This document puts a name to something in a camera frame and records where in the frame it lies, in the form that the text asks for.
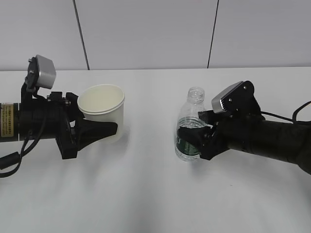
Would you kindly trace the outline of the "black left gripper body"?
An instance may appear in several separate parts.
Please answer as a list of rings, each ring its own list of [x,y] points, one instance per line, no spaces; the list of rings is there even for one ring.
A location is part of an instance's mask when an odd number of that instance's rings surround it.
[[[36,98],[31,93],[21,95],[19,104],[19,136],[23,139],[29,132],[30,139],[37,138],[41,126],[44,129],[41,139],[54,138],[60,150],[62,159],[77,157],[76,136],[71,128],[65,105],[68,104],[62,92],[51,92],[49,97]]]

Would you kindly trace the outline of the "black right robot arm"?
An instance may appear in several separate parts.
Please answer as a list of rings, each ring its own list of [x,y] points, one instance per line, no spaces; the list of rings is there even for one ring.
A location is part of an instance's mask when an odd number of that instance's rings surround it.
[[[177,135],[194,146],[202,159],[212,160],[237,150],[297,165],[311,172],[311,127],[265,120],[262,115],[199,114],[207,126],[180,127]]]

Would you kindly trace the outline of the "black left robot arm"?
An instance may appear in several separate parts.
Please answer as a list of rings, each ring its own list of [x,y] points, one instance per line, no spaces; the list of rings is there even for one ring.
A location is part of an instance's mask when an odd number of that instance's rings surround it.
[[[117,133],[112,120],[87,120],[79,110],[78,96],[67,92],[51,92],[47,100],[33,98],[28,93],[20,103],[1,103],[1,142],[21,141],[28,134],[34,140],[54,138],[62,159],[74,159],[86,146]]]

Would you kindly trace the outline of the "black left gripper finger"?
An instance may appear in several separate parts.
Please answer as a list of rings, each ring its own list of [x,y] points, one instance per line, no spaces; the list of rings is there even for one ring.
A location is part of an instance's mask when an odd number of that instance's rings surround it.
[[[76,145],[78,151],[101,139],[114,136],[118,124],[115,122],[99,122],[78,119],[75,122]]]
[[[68,104],[65,105],[65,110],[69,121],[75,121],[78,118],[84,118],[84,114],[80,111],[78,107],[78,96],[74,93],[67,92],[66,100],[68,101]]]

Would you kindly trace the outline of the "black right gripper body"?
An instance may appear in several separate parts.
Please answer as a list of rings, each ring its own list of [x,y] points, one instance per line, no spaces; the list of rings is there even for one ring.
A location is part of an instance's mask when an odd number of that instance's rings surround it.
[[[226,116],[219,114],[220,119],[215,126],[212,136],[215,154],[200,154],[201,159],[211,160],[215,156],[227,151],[238,150],[250,153],[251,133],[265,120],[261,116]]]

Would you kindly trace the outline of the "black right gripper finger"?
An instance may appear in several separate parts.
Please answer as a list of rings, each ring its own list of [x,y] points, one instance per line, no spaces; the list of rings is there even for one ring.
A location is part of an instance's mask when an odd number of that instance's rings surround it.
[[[205,122],[207,125],[216,125],[219,122],[220,115],[214,113],[213,110],[198,112],[198,117],[201,121]]]
[[[215,154],[212,136],[215,126],[201,128],[179,127],[177,130],[177,149],[182,154]]]

